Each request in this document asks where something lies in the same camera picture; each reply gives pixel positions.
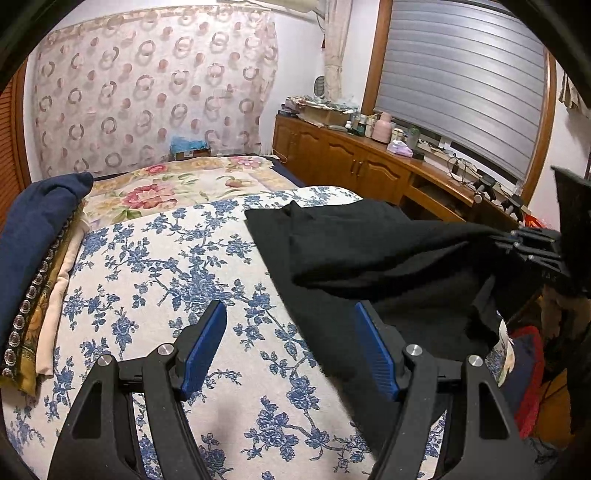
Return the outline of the black printed t-shirt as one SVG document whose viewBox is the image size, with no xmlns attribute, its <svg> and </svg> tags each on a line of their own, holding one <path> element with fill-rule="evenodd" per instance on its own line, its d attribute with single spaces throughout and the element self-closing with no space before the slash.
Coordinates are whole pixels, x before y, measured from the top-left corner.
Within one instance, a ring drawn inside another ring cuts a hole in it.
<svg viewBox="0 0 591 480">
<path fill-rule="evenodd" d="M 412 220 L 370 199 L 290 203 L 245 217 L 287 312 L 325 375 L 341 383 L 373 451 L 400 408 L 370 378 L 355 330 L 357 303 L 372 304 L 406 341 L 461 360 L 488 354 L 500 323 L 526 301 L 495 231 L 484 225 Z"/>
</svg>

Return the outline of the blue floral white bedspread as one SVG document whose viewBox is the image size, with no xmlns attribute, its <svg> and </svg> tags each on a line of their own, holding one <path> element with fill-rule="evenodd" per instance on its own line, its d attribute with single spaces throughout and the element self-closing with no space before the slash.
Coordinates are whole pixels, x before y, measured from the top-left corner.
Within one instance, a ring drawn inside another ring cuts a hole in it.
<svg viewBox="0 0 591 480">
<path fill-rule="evenodd" d="M 214 479 L 365 479 L 375 459 L 287 313 L 245 224 L 256 208 L 349 204 L 305 187 L 178 208 L 88 233 L 64 296 L 52 377 L 2 394 L 17 456 L 39 478 L 94 362 L 173 342 L 213 300 L 228 312 L 202 388 L 183 410 Z"/>
</svg>

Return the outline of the cream folded cloth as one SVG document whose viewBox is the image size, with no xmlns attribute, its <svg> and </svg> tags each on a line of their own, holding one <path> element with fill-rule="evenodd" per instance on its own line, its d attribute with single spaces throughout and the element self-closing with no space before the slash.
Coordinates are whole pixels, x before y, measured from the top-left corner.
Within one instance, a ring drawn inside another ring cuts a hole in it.
<svg viewBox="0 0 591 480">
<path fill-rule="evenodd" d="M 80 245 L 86 233 L 89 231 L 89 223 L 84 213 L 73 225 L 71 235 L 66 241 L 62 259 L 58 261 L 57 276 L 48 300 L 43 324 L 38 340 L 35 373 L 37 375 L 53 375 L 53 352 L 59 328 L 63 298 L 70 281 L 70 272 L 77 258 Z"/>
</svg>

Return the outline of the grey window roller blind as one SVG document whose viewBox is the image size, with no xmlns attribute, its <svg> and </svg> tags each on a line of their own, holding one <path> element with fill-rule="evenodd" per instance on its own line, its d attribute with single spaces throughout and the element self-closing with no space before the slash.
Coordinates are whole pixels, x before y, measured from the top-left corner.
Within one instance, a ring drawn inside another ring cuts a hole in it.
<svg viewBox="0 0 591 480">
<path fill-rule="evenodd" d="M 376 108 L 525 179 L 545 94 L 541 41 L 492 1 L 396 1 Z"/>
</svg>

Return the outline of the pink floral beige blanket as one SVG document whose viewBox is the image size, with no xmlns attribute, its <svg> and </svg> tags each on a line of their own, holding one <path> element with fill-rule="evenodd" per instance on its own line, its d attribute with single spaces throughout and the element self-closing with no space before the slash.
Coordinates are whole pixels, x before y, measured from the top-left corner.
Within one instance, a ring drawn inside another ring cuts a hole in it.
<svg viewBox="0 0 591 480">
<path fill-rule="evenodd" d="M 94 230 L 176 208 L 303 185 L 273 157 L 197 157 L 98 180 L 85 197 L 84 213 Z"/>
</svg>

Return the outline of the lilac cloth bundle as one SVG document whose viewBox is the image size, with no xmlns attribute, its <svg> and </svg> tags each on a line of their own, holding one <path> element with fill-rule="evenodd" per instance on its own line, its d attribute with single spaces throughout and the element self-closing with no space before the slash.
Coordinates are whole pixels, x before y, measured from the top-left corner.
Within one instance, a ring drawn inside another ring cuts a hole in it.
<svg viewBox="0 0 591 480">
<path fill-rule="evenodd" d="M 414 156 L 414 151 L 401 140 L 393 140 L 389 143 L 387 151 L 393 155 L 399 155 L 407 158 Z"/>
</svg>

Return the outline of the dark medallion patterned cloth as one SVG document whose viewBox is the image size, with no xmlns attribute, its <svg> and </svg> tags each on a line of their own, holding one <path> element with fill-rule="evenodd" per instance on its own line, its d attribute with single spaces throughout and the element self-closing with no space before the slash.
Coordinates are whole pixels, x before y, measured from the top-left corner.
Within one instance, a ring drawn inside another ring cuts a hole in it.
<svg viewBox="0 0 591 480">
<path fill-rule="evenodd" d="M 66 220 L 20 302 L 7 342 L 1 349 L 3 388 L 14 388 L 31 397 L 36 395 L 37 378 L 43 376 L 35 373 L 36 352 L 50 290 L 56 280 L 58 261 L 62 259 L 66 241 L 83 208 L 84 205 L 80 204 Z"/>
</svg>

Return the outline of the wooden sideboard cabinet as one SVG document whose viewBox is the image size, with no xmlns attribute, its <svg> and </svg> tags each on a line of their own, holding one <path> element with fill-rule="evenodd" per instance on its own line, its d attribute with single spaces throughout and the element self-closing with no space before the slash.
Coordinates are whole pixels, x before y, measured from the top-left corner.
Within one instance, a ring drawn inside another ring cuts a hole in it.
<svg viewBox="0 0 591 480">
<path fill-rule="evenodd" d="M 412 219 L 474 222 L 503 231 L 518 223 L 468 185 L 423 160 L 393 155 L 365 137 L 276 115 L 273 153 L 308 186 L 332 185 L 400 206 Z"/>
</svg>

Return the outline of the pink thermos bottle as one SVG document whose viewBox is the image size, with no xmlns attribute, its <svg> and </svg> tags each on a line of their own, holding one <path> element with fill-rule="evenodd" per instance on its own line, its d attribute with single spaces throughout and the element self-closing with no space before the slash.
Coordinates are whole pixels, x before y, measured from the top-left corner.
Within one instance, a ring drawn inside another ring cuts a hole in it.
<svg viewBox="0 0 591 480">
<path fill-rule="evenodd" d="M 372 139 L 389 144 L 392 138 L 392 117 L 388 112 L 382 112 L 373 127 Z"/>
</svg>

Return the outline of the cardboard box with blue items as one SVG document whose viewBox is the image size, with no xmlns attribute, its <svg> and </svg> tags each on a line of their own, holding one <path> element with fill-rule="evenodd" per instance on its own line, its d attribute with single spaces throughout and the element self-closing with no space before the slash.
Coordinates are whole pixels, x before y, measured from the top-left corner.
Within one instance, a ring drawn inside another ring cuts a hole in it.
<svg viewBox="0 0 591 480">
<path fill-rule="evenodd" d="M 205 140 L 174 136 L 169 144 L 169 155 L 173 161 L 208 156 L 210 152 L 211 147 L 209 147 Z"/>
</svg>

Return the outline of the navy blue folded garment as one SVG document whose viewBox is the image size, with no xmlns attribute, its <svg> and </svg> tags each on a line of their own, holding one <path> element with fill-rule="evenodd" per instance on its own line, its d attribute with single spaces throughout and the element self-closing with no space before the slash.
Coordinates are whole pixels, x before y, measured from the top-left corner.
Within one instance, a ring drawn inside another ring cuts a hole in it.
<svg viewBox="0 0 591 480">
<path fill-rule="evenodd" d="M 49 247 L 92 186 L 89 172 L 60 175 L 29 185 L 13 202 L 1 232 L 2 343 Z"/>
</svg>

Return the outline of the brown louvered wardrobe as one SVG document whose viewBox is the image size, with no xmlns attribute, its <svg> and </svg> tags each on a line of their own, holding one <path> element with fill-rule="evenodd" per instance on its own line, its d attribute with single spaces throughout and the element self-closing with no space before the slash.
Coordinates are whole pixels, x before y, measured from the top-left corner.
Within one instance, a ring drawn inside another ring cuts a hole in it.
<svg viewBox="0 0 591 480">
<path fill-rule="evenodd" d="M 13 75 L 0 100 L 0 225 L 31 183 L 24 137 L 23 103 L 27 61 Z"/>
</svg>

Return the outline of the cardboard box on sideboard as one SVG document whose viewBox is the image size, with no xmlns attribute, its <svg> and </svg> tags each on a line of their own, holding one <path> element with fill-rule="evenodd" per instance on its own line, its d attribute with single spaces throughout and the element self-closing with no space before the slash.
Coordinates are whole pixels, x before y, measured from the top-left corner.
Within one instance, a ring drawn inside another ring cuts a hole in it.
<svg viewBox="0 0 591 480">
<path fill-rule="evenodd" d="M 325 106 L 304 104 L 297 113 L 297 117 L 318 127 L 328 127 L 330 125 L 345 127 L 346 122 L 349 121 L 353 113 L 355 113 L 353 110 L 342 111 L 325 108 Z"/>
</svg>

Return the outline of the small grey desk fan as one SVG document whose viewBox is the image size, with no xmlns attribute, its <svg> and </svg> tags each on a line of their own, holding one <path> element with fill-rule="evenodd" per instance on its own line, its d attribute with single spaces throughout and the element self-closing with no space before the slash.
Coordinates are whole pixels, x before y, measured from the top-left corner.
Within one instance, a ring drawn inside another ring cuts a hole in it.
<svg viewBox="0 0 591 480">
<path fill-rule="evenodd" d="M 325 76 L 324 75 L 320 75 L 317 78 L 315 78 L 314 95 L 315 95 L 315 97 L 318 97 L 318 98 L 325 97 Z"/>
</svg>

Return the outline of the beige tied side curtain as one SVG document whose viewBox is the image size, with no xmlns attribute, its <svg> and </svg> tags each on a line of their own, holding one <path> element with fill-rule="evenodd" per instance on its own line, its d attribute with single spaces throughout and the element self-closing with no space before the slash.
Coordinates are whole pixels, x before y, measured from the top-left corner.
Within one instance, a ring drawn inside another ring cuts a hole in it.
<svg viewBox="0 0 591 480">
<path fill-rule="evenodd" d="M 352 10 L 352 0 L 325 2 L 325 97 L 331 102 L 342 98 L 342 61 Z"/>
</svg>

